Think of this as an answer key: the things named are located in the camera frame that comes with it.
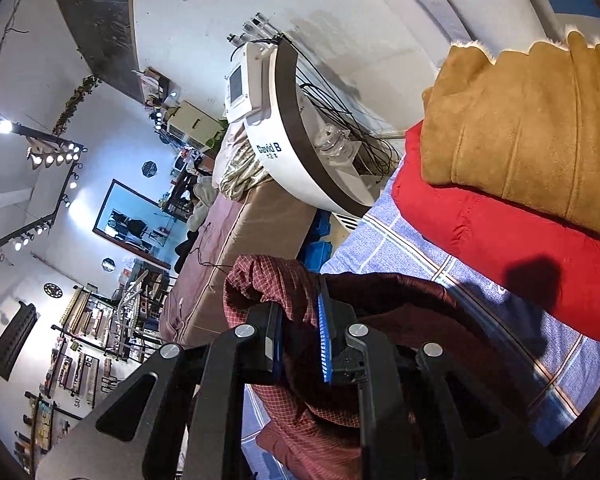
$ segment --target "white machine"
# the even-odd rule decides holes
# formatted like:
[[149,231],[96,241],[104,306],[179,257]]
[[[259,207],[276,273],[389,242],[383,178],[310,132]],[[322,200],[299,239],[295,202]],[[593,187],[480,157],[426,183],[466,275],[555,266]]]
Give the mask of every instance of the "white machine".
[[224,96],[230,123],[262,108],[262,51],[262,44],[245,43],[234,53]]
[[[227,78],[226,113],[243,120],[256,156],[293,196],[334,213],[361,218],[374,204],[353,167],[359,142],[322,119],[296,84],[298,53],[279,44],[247,43]],[[375,184],[378,178],[372,178]]]

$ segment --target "desk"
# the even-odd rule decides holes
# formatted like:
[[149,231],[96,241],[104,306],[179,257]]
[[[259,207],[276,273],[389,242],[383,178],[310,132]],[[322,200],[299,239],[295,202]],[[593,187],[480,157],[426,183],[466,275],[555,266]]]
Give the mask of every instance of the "desk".
[[197,181],[198,178],[195,175],[182,171],[171,189],[167,202],[162,206],[162,210],[178,220],[187,222],[192,212],[191,202],[180,197],[186,189],[189,189],[189,193],[193,194],[193,186]]

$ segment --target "blue plastic crate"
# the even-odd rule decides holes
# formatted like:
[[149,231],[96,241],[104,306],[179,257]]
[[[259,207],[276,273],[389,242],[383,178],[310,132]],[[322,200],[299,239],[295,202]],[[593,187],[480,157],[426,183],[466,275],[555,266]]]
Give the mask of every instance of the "blue plastic crate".
[[298,260],[304,263],[308,270],[319,272],[322,265],[331,258],[331,251],[333,251],[331,242],[324,240],[309,242],[302,246]]
[[329,211],[318,209],[315,213],[314,221],[311,222],[311,227],[309,227],[308,237],[311,240],[319,240],[331,232],[330,217],[331,213]]

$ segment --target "white cloth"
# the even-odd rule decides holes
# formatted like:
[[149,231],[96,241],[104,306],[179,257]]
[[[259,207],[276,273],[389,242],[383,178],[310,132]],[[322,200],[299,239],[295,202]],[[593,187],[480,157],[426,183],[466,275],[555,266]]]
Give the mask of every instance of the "white cloth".
[[229,200],[241,200],[244,194],[271,177],[256,157],[243,121],[229,124],[216,157],[213,186]]
[[193,213],[187,220],[187,229],[189,231],[197,231],[205,222],[206,216],[209,214],[209,208],[202,202],[198,202],[193,208]]
[[199,202],[194,206],[191,216],[187,219],[187,229],[189,231],[197,231],[205,222],[206,216],[209,214],[209,208],[216,201],[218,190],[213,188],[210,176],[199,176],[198,182],[193,187],[193,194]]

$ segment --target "green garland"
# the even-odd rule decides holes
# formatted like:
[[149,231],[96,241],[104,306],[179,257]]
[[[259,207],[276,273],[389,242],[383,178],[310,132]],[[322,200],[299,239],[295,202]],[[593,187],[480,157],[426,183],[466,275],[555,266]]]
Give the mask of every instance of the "green garland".
[[101,82],[102,79],[99,79],[94,75],[87,76],[82,80],[82,84],[74,90],[74,95],[72,95],[71,98],[64,104],[64,112],[60,114],[60,118],[58,119],[58,122],[56,122],[56,126],[54,126],[54,129],[51,131],[53,135],[59,137],[65,133],[67,124],[74,116],[75,110],[78,107],[78,103],[84,101],[84,96],[92,93],[93,89],[96,88],[96,86],[98,86]]

